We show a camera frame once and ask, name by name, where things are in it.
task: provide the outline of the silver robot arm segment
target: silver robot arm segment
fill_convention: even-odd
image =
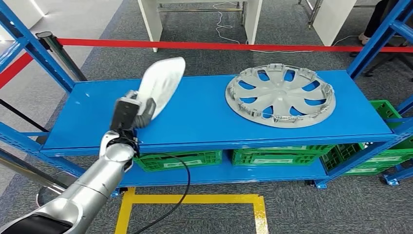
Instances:
[[[99,159],[59,197],[6,224],[1,234],[83,234],[111,193],[132,166],[135,149],[110,141],[119,134],[108,131],[102,138]]]

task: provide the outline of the stanchion post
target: stanchion post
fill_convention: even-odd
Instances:
[[[52,52],[53,57],[59,61],[60,65],[66,72],[71,76],[72,79],[77,79],[79,81],[87,81],[85,75],[77,67],[72,58],[67,54],[63,45],[59,43],[57,37],[53,35],[52,32],[41,32],[36,33],[37,38],[40,43],[50,52]]]

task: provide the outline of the gray carpet floor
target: gray carpet floor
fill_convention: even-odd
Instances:
[[[181,6],[164,4],[163,7]],[[210,5],[186,4],[185,7],[208,8]],[[296,1],[264,0],[257,43],[321,44],[317,34],[307,28],[306,10]],[[354,9],[338,39],[362,32],[372,11]],[[163,14],[162,40],[226,42],[216,35],[217,20],[218,13]],[[224,13],[223,22],[234,26],[233,29],[222,29],[223,36],[245,42],[237,13]],[[148,39],[135,0],[123,1],[101,38]],[[357,43],[356,38],[350,38],[340,44]],[[153,53],[151,49],[94,48],[82,70],[91,80],[139,78],[153,62],[175,56],[186,59],[186,75],[233,74],[247,67],[275,62],[312,70],[337,70],[345,69],[352,61],[348,53],[263,54],[169,49]],[[380,67],[373,78],[359,77],[356,82],[368,99],[384,98],[397,105],[412,94],[412,76],[404,64],[395,60]],[[76,157],[70,160],[87,167],[94,158]],[[56,172],[43,163],[36,165],[50,174]],[[34,194],[38,188],[37,184],[27,181],[19,191],[14,191],[14,202],[4,222],[35,209]],[[183,186],[146,187],[138,188],[137,192],[181,194],[184,189]],[[329,183],[326,190],[317,190],[303,181],[293,181],[197,185],[191,187],[190,193],[263,195],[271,234],[409,234],[413,233],[412,189],[411,179],[403,181],[398,187],[390,187],[383,184],[378,176],[345,176]],[[113,233],[120,201],[121,198],[117,197],[106,204],[89,228],[89,234]],[[170,208],[170,205],[134,205],[128,233],[145,226]],[[186,204],[145,233],[255,233],[253,210],[248,204]]]

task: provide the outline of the blue metal shelf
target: blue metal shelf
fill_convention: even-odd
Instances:
[[[194,184],[314,180],[318,188],[325,188],[330,180],[413,134],[411,118],[404,119],[391,131],[352,81],[395,31],[413,39],[413,30],[404,24],[412,13],[413,0],[398,1],[347,71],[318,72],[322,79],[332,84],[337,100],[333,114],[322,123],[298,129],[256,124],[238,116],[225,101],[225,87],[233,75],[186,77],[161,115],[148,128],[138,132],[142,152],[375,142],[328,172],[320,160],[297,167],[233,167],[227,154],[221,165],[191,169]],[[126,91],[136,89],[139,81],[74,82],[2,0],[0,23],[16,40],[0,55],[0,69],[5,68],[24,48],[69,94],[44,145],[28,137],[44,133],[20,133],[2,122],[0,140],[80,176],[85,170],[62,156],[96,155],[100,139],[109,128],[115,100]],[[398,107],[398,111],[405,112],[412,106],[413,98],[410,98]],[[120,186],[185,182],[183,170],[146,173],[135,166]]]
[[[159,117],[138,132],[143,142],[140,149],[143,153],[239,149],[395,137],[345,71],[318,74],[333,86],[336,109],[322,123],[297,129],[257,124],[232,111],[223,96],[233,75],[185,77]],[[77,83],[41,152],[95,155],[111,122],[115,100],[138,85],[138,80]]]
[[[308,166],[232,166],[229,151],[224,151],[220,165],[193,167],[191,184],[245,183],[284,180],[313,180],[327,178],[320,160]],[[185,169],[144,172],[137,165],[125,174],[120,187],[162,186],[186,184]]]

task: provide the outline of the white cable on floor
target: white cable on floor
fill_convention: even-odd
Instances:
[[[212,7],[213,7],[214,9],[218,9],[217,6],[223,5],[223,4],[226,4],[226,3],[230,3],[230,4],[232,4],[232,5],[237,5],[236,3],[233,3],[233,2],[230,2],[230,1],[226,1],[226,2],[222,2],[222,3],[218,3],[218,4],[215,4],[215,5],[212,5]],[[223,15],[222,12],[220,12],[220,11],[217,11],[217,12],[218,12],[218,14],[220,14],[220,19],[219,19],[219,21],[218,21],[218,23],[217,23],[217,27],[215,28],[215,31],[217,31],[217,33],[218,33],[218,36],[219,36],[220,38],[222,38],[222,39],[230,40],[230,41],[233,41],[233,42],[236,42],[236,43],[240,44],[240,42],[237,41],[237,40],[233,40],[233,39],[229,39],[229,38],[225,38],[225,37],[221,36],[221,33],[220,33],[220,31],[219,31],[220,28],[231,29],[231,28],[234,28],[234,27],[233,27],[232,25],[220,25],[221,22],[222,22],[222,16],[224,16],[224,15]]]
[[[225,1],[225,2],[218,3],[218,4],[214,4],[212,7],[213,7],[214,9],[218,9],[217,6],[219,6],[219,5],[224,5],[224,4],[226,4],[226,3],[232,4],[232,5],[237,5],[236,3],[233,3],[233,2],[230,2],[230,1]],[[217,33],[218,33],[218,36],[219,36],[220,38],[222,38],[222,39],[229,40],[229,41],[233,41],[233,42],[236,42],[236,43],[238,43],[238,44],[241,44],[241,43],[240,43],[239,41],[237,41],[237,40],[229,39],[229,38],[226,38],[226,37],[221,36],[221,33],[220,33],[220,31],[219,31],[220,28],[232,29],[232,28],[234,28],[234,27],[233,27],[232,25],[221,25],[221,23],[222,23],[222,17],[223,17],[224,15],[223,15],[222,12],[220,12],[220,11],[218,11],[218,14],[220,14],[220,17],[219,17],[218,23],[216,24],[217,27],[215,28],[215,31],[217,31]],[[348,38],[354,38],[354,37],[358,37],[358,36],[346,36],[345,38],[336,41],[332,46],[337,45],[337,43],[339,43],[340,41],[346,40],[346,39],[348,39]],[[259,53],[265,53],[265,54],[274,54],[274,53],[294,54],[294,53],[314,52],[314,50],[303,50],[303,51],[260,51],[260,50],[250,50],[250,51],[252,51],[252,52],[259,52]]]
[[[339,43],[340,41],[346,40],[347,38],[358,38],[358,36],[346,36],[345,38],[336,41],[332,46],[337,45],[337,43]]]

